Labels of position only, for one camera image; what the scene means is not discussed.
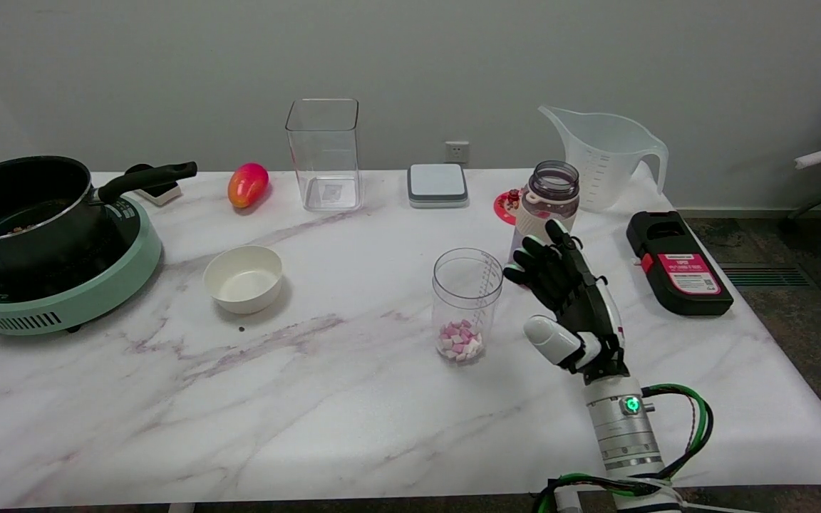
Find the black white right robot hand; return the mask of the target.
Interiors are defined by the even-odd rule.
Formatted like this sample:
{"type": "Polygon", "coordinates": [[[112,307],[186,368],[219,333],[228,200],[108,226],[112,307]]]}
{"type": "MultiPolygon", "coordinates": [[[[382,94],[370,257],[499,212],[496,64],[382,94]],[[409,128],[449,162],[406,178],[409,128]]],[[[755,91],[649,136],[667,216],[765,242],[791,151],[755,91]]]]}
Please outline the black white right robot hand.
{"type": "Polygon", "coordinates": [[[551,314],[534,315],[522,331],[551,364],[580,374],[589,385],[603,378],[629,377],[623,323],[607,289],[595,275],[582,244],[557,219],[545,236],[525,236],[502,270],[508,282],[526,288],[551,314]]]}

